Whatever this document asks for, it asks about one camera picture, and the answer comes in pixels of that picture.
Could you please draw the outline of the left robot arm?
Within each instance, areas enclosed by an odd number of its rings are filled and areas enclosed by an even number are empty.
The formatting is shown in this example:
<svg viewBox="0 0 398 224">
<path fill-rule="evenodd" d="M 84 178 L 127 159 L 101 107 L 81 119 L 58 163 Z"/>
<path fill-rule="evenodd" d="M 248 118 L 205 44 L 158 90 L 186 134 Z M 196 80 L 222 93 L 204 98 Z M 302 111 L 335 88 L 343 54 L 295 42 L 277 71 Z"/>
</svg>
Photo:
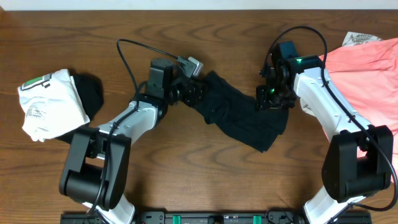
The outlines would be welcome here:
<svg viewBox="0 0 398 224">
<path fill-rule="evenodd" d="M 59 137 L 70 144 L 59 190 L 89 207 L 86 215 L 65 214 L 61 223 L 133 223 L 134 206 L 124 196 L 131 146 L 178 101 L 193 106 L 203 99 L 207 83 L 182 76 L 145 85 L 140 100 L 97 128 L 83 126 Z"/>
</svg>

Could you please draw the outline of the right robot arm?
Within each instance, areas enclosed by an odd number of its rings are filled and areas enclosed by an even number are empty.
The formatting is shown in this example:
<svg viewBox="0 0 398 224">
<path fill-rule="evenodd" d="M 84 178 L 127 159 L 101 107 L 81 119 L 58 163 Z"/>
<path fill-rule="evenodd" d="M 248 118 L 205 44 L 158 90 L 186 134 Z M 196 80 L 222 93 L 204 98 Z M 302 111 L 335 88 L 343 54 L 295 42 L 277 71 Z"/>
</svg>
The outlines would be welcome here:
<svg viewBox="0 0 398 224">
<path fill-rule="evenodd" d="M 330 80 L 316 55 L 273 53 L 257 88 L 260 110 L 288 110 L 300 99 L 308 105 L 330 142 L 322 166 L 322 188 L 303 206 L 306 223 L 336 223 L 361 201 L 386 190 L 397 178 L 392 166 L 392 131 L 361 116 Z"/>
</svg>

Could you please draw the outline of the black t-shirt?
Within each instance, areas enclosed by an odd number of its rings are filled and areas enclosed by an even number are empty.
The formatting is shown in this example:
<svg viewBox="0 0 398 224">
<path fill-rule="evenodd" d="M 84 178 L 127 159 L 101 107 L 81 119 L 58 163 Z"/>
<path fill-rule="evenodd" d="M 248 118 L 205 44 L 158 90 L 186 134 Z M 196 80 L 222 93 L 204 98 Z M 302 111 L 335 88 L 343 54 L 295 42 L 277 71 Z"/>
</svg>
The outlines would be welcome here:
<svg viewBox="0 0 398 224">
<path fill-rule="evenodd" d="M 215 124 L 227 136 L 259 152 L 266 152 L 278 136 L 284 133 L 288 110 L 257 111 L 256 99 L 243 94 L 225 79 L 211 71 L 204 78 L 209 90 L 194 108 L 206 124 Z"/>
</svg>

